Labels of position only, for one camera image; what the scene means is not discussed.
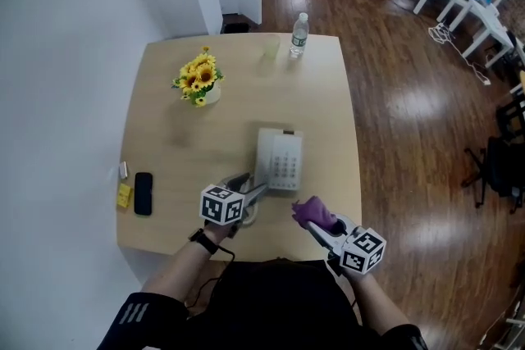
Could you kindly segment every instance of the wooden table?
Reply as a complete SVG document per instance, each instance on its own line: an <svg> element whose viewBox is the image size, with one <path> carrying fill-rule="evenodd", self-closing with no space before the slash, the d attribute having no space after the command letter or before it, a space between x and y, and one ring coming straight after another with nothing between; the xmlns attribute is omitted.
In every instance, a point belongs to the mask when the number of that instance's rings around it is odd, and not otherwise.
<svg viewBox="0 0 525 350"><path fill-rule="evenodd" d="M268 47L280 40L275 59ZM258 130L304 132L302 186L270 193L253 226L223 245L240 261L326 257L291 217L290 204L321 197L331 211L361 223L361 190L354 115L337 37L310 35L304 55L289 57L291 34L194 37L146 47L135 81L122 144L133 186L135 172L153 174L153 214L133 203L117 208L119 245L174 253L203 220L200 192L255 164ZM194 108L171 89L179 69L208 45L226 76L219 102ZM216 259L229 259L222 252Z"/></svg>

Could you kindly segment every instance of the person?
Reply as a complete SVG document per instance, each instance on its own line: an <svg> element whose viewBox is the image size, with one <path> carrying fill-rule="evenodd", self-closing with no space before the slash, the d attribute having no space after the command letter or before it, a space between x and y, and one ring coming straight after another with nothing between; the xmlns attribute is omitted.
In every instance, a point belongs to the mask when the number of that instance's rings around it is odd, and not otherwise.
<svg viewBox="0 0 525 350"><path fill-rule="evenodd" d="M355 277L345 271L363 318L364 326L359 325L324 261L231 264L206 311L188 318L183 302L230 228L208 224L192 235L139 293L128 297L98 349L262 348L283 343L427 349L418 327L372 275Z"/></svg>

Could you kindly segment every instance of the purple object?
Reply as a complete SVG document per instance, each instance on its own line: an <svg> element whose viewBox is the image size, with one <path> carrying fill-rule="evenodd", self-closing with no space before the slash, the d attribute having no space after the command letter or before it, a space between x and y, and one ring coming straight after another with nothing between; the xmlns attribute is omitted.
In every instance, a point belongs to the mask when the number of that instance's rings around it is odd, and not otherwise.
<svg viewBox="0 0 525 350"><path fill-rule="evenodd" d="M330 231L337 222L337 216L330 213L318 196L311 197L305 204L292 204L294 220L307 229L306 222L313 222L317 226Z"/></svg>

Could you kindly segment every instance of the flower bouquet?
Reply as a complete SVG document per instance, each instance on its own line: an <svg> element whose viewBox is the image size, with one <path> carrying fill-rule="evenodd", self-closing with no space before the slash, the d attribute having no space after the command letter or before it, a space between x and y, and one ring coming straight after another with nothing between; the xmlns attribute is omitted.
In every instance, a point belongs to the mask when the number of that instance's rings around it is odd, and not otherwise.
<svg viewBox="0 0 525 350"><path fill-rule="evenodd" d="M216 58L208 54L210 47L203 47L204 53L180 69L180 77L173 80L171 87L182 89L182 97L196 107L218 101L221 92L219 81L224 80L217 69Z"/></svg>

